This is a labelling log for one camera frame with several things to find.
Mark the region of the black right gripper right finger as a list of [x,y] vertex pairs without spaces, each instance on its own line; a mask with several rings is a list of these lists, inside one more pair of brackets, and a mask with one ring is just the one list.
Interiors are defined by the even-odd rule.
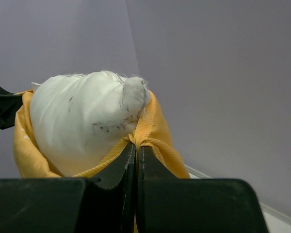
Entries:
[[141,233],[266,233],[257,195],[240,179],[180,179],[149,146],[138,152]]

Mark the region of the white pillow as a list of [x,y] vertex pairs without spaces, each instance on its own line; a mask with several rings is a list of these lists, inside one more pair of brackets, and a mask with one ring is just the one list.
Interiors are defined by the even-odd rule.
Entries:
[[33,83],[30,118],[40,152],[62,176],[97,166],[133,133],[150,102],[146,81],[111,71]]

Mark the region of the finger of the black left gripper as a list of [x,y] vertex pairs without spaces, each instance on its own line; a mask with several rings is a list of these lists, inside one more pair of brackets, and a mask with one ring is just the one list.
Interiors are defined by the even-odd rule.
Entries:
[[15,125],[16,112],[22,104],[22,94],[10,93],[0,87],[0,130]]

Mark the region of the yellow printed pillowcase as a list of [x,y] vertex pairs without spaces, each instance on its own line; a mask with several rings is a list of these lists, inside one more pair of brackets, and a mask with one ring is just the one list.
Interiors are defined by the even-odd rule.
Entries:
[[[38,149],[30,118],[32,91],[22,94],[23,104],[16,112],[14,129],[14,157],[23,178],[60,178],[59,171]],[[168,125],[161,107],[154,95],[146,107],[146,113],[139,119],[136,129],[116,140],[111,150],[94,166],[82,169],[77,177],[90,178],[105,174],[113,176],[111,168],[126,147],[136,147],[138,168],[135,181],[138,190],[133,196],[138,199],[128,232],[132,233],[185,233],[186,211],[175,208],[172,192],[189,178],[181,156],[172,147]]]

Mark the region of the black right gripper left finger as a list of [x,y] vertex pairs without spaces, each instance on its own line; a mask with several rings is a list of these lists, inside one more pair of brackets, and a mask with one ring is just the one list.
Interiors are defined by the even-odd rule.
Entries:
[[89,178],[0,179],[0,233],[131,233],[136,147]]

